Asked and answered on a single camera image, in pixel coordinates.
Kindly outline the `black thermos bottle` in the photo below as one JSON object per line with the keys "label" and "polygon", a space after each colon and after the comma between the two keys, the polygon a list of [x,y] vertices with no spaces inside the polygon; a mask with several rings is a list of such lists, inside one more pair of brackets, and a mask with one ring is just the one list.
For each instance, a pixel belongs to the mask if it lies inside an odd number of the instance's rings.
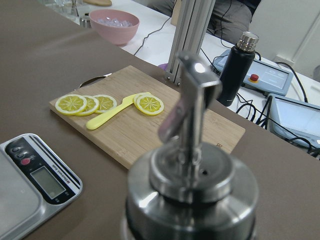
{"label": "black thermos bottle", "polygon": [[240,89],[255,58],[255,48],[259,37],[249,31],[242,32],[238,42],[228,54],[220,75],[222,92],[217,98],[222,105],[229,107]]}

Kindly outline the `lemon slice middle left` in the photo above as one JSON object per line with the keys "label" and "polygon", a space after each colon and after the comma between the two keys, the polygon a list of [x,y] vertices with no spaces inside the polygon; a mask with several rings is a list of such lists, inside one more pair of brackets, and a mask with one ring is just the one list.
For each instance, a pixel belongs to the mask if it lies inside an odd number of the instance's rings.
{"label": "lemon slice middle left", "polygon": [[99,100],[97,98],[95,98],[94,96],[84,95],[83,97],[87,101],[86,107],[84,108],[83,111],[76,113],[75,114],[76,116],[88,116],[88,115],[91,115],[91,114],[95,113],[96,110],[99,107],[99,104],[100,104]]}

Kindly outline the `glass sauce bottle steel spout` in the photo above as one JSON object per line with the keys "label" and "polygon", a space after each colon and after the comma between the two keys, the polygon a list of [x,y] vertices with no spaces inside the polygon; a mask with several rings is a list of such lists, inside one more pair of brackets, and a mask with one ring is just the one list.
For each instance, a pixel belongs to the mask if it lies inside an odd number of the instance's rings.
{"label": "glass sauce bottle steel spout", "polygon": [[123,240],[254,240],[259,189],[236,157],[202,140],[219,78],[181,51],[180,99],[158,130],[162,146],[135,161],[120,224]]}

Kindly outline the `grey teach pendant red button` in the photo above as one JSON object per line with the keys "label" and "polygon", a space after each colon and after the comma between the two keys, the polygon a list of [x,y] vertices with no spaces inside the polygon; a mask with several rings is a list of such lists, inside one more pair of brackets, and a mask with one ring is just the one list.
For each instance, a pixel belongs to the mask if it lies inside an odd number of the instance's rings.
{"label": "grey teach pendant red button", "polygon": [[[222,55],[213,61],[213,67],[222,73],[231,49],[226,50]],[[254,58],[241,86],[258,90],[266,95],[277,94],[285,96],[292,82],[293,74],[279,67],[267,64]]]}

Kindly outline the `lemon slice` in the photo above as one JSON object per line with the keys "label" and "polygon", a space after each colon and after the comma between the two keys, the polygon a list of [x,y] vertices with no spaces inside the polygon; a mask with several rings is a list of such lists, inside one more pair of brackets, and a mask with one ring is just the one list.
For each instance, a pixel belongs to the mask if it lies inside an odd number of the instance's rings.
{"label": "lemon slice", "polygon": [[98,94],[93,97],[96,98],[99,103],[98,108],[95,110],[97,114],[103,114],[118,105],[116,99],[110,95]]}
{"label": "lemon slice", "polygon": [[87,106],[87,99],[78,94],[67,94],[55,103],[55,109],[63,115],[76,115]]}
{"label": "lemon slice", "polygon": [[152,94],[142,95],[137,99],[139,111],[149,116],[156,116],[164,111],[164,103],[158,97]]}
{"label": "lemon slice", "polygon": [[84,95],[83,97],[87,101],[86,107],[84,108],[83,111],[76,113],[75,114],[76,116],[88,116],[88,115],[91,115],[91,114],[95,113],[96,110],[99,107],[99,104],[100,104],[99,100],[97,98],[95,98],[94,96]]}

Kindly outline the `lemon slice right under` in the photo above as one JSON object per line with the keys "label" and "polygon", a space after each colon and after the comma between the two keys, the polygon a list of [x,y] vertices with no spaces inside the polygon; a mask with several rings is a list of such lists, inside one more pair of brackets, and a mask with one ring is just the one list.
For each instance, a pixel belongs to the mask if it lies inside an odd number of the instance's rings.
{"label": "lemon slice right under", "polygon": [[137,99],[141,96],[144,96],[144,95],[149,95],[150,92],[140,92],[140,93],[137,93],[134,97],[133,97],[133,103],[136,107],[138,107],[138,104],[137,104]]}

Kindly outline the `seated person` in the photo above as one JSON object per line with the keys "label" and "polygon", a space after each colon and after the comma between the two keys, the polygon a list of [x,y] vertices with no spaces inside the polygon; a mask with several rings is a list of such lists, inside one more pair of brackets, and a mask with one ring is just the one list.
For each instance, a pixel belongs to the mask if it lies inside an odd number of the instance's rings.
{"label": "seated person", "polygon": [[207,26],[207,33],[236,44],[250,23],[260,0],[217,0]]}

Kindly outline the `lemon slice upper left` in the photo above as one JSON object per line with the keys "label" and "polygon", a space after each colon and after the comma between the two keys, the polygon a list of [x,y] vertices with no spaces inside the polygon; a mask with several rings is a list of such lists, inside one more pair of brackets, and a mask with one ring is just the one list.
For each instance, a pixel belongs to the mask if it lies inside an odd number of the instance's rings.
{"label": "lemon slice upper left", "polygon": [[98,108],[95,110],[97,114],[103,114],[118,105],[116,99],[110,95],[98,94],[93,97],[96,98],[99,103]]}

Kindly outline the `purple cloth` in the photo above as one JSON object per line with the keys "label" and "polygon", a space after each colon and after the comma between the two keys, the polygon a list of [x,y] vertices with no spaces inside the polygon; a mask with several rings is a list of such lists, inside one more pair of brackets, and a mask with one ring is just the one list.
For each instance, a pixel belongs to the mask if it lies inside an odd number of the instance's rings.
{"label": "purple cloth", "polygon": [[162,63],[160,65],[158,65],[159,68],[161,68],[162,70],[166,71],[168,68],[168,63]]}

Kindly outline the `steel cup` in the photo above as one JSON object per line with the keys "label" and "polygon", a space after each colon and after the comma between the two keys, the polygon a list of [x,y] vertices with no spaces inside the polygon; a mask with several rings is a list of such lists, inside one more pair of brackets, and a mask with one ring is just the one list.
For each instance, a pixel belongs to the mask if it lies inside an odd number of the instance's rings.
{"label": "steel cup", "polygon": [[79,18],[79,25],[83,28],[91,28],[91,20],[88,15],[83,15]]}

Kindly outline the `lemon slice right top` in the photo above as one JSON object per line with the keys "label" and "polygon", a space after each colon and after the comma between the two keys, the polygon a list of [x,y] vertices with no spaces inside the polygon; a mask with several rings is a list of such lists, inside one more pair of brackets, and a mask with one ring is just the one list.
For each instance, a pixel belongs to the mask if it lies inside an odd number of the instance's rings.
{"label": "lemon slice right top", "polygon": [[142,95],[137,99],[139,111],[149,116],[156,116],[164,111],[164,103],[158,97],[152,94]]}

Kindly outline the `lemon slice front left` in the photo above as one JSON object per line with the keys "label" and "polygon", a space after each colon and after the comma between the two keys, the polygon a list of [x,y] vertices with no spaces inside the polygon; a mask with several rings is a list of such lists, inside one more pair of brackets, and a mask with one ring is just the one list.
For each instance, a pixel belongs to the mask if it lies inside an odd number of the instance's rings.
{"label": "lemon slice front left", "polygon": [[55,109],[63,115],[76,115],[87,106],[87,99],[78,94],[67,94],[55,103]]}

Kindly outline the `digital kitchen scale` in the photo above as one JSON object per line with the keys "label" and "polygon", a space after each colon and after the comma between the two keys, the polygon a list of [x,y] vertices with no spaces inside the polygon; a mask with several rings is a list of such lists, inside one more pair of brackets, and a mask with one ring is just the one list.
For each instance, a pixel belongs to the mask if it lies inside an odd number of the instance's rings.
{"label": "digital kitchen scale", "polygon": [[0,238],[20,240],[79,197],[81,179],[36,134],[0,145]]}

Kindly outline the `yellow plastic knife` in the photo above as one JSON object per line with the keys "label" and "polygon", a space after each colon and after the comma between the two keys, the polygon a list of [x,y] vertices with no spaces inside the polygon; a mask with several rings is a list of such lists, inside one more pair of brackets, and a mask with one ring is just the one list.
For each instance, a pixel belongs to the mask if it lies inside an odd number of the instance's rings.
{"label": "yellow plastic knife", "polygon": [[109,121],[112,117],[114,117],[116,114],[121,112],[122,110],[126,109],[130,105],[134,103],[134,97],[137,94],[132,94],[129,96],[126,96],[122,99],[122,103],[111,110],[108,110],[92,119],[90,119],[86,124],[86,128],[88,130],[96,130],[97,128],[101,127],[103,124],[105,124],[107,121]]}

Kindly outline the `pink bowl with ice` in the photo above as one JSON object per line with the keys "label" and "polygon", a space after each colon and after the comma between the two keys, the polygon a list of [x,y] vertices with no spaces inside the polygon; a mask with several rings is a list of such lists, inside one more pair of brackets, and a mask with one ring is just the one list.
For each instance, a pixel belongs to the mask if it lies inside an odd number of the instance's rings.
{"label": "pink bowl with ice", "polygon": [[108,42],[126,45],[137,33],[140,20],[135,15],[115,9],[98,9],[89,13],[91,27]]}

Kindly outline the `wooden cutting board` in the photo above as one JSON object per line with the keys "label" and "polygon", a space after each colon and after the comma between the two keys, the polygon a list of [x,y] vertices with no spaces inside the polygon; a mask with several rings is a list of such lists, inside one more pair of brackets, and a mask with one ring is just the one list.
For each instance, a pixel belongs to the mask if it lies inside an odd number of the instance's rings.
{"label": "wooden cutting board", "polygon": [[59,114],[59,117],[129,169],[141,155],[162,145],[158,129],[180,98],[179,92],[131,65],[99,82],[73,91],[81,96],[106,94],[114,97],[118,104],[123,98],[141,92],[150,92],[160,98],[164,103],[164,111],[156,116],[149,116],[130,105],[95,130],[86,128],[86,123],[94,118],[95,114]]}

